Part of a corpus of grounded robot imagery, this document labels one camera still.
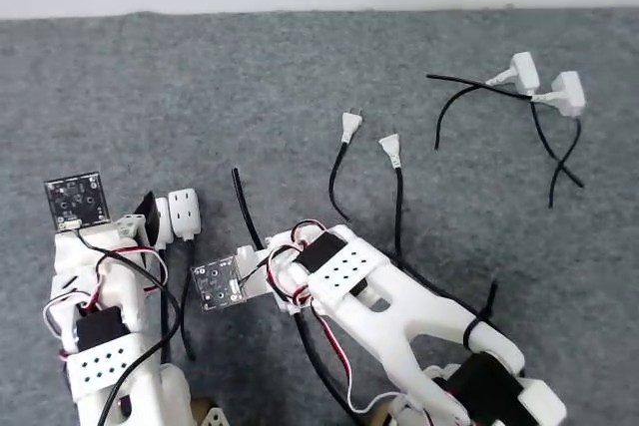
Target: perforated plate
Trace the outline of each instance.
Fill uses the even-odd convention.
[[[142,334],[132,333],[69,356],[67,371],[73,400],[77,402],[88,394],[115,384],[145,350]]]
[[[321,303],[337,304],[387,258],[361,238],[349,242],[309,276],[309,289]]]

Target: gray carpet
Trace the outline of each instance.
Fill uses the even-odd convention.
[[[546,207],[553,163],[525,103],[472,93],[451,109],[441,151],[432,149],[438,110],[457,86],[424,73],[486,79],[522,50],[533,53],[544,87],[576,69],[588,98],[570,162],[587,187],[560,177],[554,211]],[[565,401],[566,424],[636,425],[638,54],[639,10],[0,23],[2,423],[77,422],[40,316],[54,252],[44,180],[99,170],[113,217],[149,189],[193,186],[204,215],[198,255],[211,259],[250,242],[232,166],[262,235],[307,216],[337,222],[326,184],[339,117],[362,108],[336,187],[358,233],[392,245],[395,178],[376,141],[395,130],[410,261],[477,306],[500,280],[494,320],[524,351],[529,376]],[[540,112],[563,152],[573,125]],[[171,258],[177,290],[179,245]],[[232,424],[348,424],[270,298],[210,315],[189,306],[199,360],[189,364],[176,340],[176,362],[192,392],[215,397]],[[366,352],[346,339],[344,347],[363,404],[388,383]],[[465,355],[422,337],[415,349],[424,366]]]

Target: wire bundle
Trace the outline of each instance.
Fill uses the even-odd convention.
[[[486,85],[483,84],[481,82],[477,82],[474,80],[468,80],[468,79],[461,79],[458,77],[450,77],[450,76],[445,76],[445,75],[435,75],[435,74],[428,74],[426,75],[426,77],[428,79],[433,79],[433,80],[442,80],[442,81],[446,81],[446,82],[456,82],[456,83],[460,83],[460,84],[465,84],[468,85],[469,87],[460,90],[459,92],[457,92],[455,95],[453,95],[452,97],[450,97],[450,99],[448,99],[448,101],[444,104],[443,108],[441,109],[441,112],[439,113],[439,117],[437,118],[437,127],[436,127],[436,132],[435,132],[435,149],[438,150],[439,149],[439,143],[440,143],[440,138],[441,138],[441,124],[443,122],[443,118],[446,115],[446,113],[448,112],[448,109],[450,108],[450,106],[457,101],[459,98],[461,98],[462,96],[470,93],[470,92],[474,92],[475,90],[479,90],[479,89],[484,89],[484,90],[489,90],[491,92],[495,92],[497,94],[501,94],[501,95],[505,95],[507,97],[511,97],[514,99],[518,99],[518,100],[524,100],[526,102],[528,102],[530,104],[530,110],[531,110],[531,114],[532,114],[532,118],[535,124],[535,130],[537,131],[537,135],[539,136],[539,140],[541,141],[541,144],[544,147],[544,150],[546,151],[546,153],[548,154],[548,156],[553,159],[556,162],[556,167],[555,170],[552,174],[552,178],[550,181],[550,188],[548,191],[548,207],[549,208],[553,208],[554,207],[554,194],[555,194],[555,185],[557,183],[557,179],[559,177],[559,173],[563,172],[564,174],[566,174],[568,176],[568,178],[580,189],[583,189],[585,187],[584,183],[575,175],[573,174],[570,169],[568,169],[568,167],[566,166],[566,163],[568,162],[568,159],[570,158],[570,156],[572,155],[573,151],[575,150],[575,148],[577,147],[577,144],[579,142],[579,139],[581,137],[581,121],[579,120],[579,118],[574,119],[575,121],[575,127],[576,127],[576,131],[575,131],[575,136],[573,138],[572,143],[570,144],[568,150],[566,151],[566,153],[559,158],[554,150],[550,147],[550,145],[548,144],[548,141],[546,139],[546,136],[543,133],[543,130],[541,129],[541,125],[539,124],[539,118],[537,115],[537,107],[536,104],[532,101],[532,96],[530,95],[525,95],[525,94],[519,94],[518,92],[511,92],[509,90],[505,90],[499,87],[495,87],[492,85]]]

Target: black plastic part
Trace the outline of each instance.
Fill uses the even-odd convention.
[[[310,273],[315,273],[345,246],[346,242],[343,239],[325,231],[300,253],[296,262],[302,264]]]
[[[44,190],[57,232],[111,221],[98,172],[50,180]]]
[[[160,215],[156,205],[156,196],[153,192],[148,192],[142,202],[138,205],[134,214],[143,214],[145,218],[144,228],[147,231],[149,244],[154,245],[158,241],[160,232]]]
[[[122,312],[118,306],[102,309],[76,321],[78,349],[86,351],[114,339],[129,334],[129,328],[122,322]]]
[[[523,387],[488,353],[473,354],[448,378],[444,389],[468,411],[476,424],[537,426],[518,399]]]

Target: white wire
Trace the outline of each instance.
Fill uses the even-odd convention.
[[[343,348],[339,344],[339,341],[337,341],[337,338],[335,337],[334,333],[330,329],[330,326],[328,326],[328,323],[326,322],[326,320],[324,320],[319,314],[318,314],[318,319],[319,319],[319,321],[321,322],[321,325],[324,328],[324,332],[333,341],[333,344],[338,349],[339,354],[341,354],[341,357],[343,358],[343,361],[345,363],[346,377],[348,378],[348,391],[346,393],[346,402],[348,403],[348,407],[350,408],[350,410],[353,413],[366,414],[366,413],[370,412],[370,410],[375,406],[375,404],[378,401],[380,401],[380,400],[382,400],[384,398],[394,398],[396,396],[403,396],[404,395],[403,393],[400,393],[398,391],[387,391],[385,393],[378,394],[377,396],[372,398],[372,400],[368,403],[368,405],[365,408],[363,408],[363,409],[355,408],[352,405],[352,400],[350,398],[350,396],[352,394],[353,374],[352,374],[352,366],[350,366],[350,361],[348,361],[348,356],[346,356],[345,351],[343,350]]]
[[[62,336],[61,336],[62,330],[60,329],[60,327],[56,329],[58,325],[54,326],[53,318],[51,318],[49,314],[49,310],[54,304],[64,301],[65,299],[71,298],[73,296],[81,296],[83,300],[88,298],[87,301],[81,301],[81,302],[76,301],[75,303],[69,303],[74,305],[81,303],[83,307],[89,304],[92,298],[92,295],[87,293],[86,291],[67,291],[66,293],[62,293],[56,296],[55,298],[51,298],[47,302],[47,304],[45,304],[44,307],[42,308],[42,319],[44,319],[44,323],[47,325],[47,328],[49,328],[49,331],[51,332],[51,334],[53,334],[53,336],[56,337],[57,339],[62,339]]]

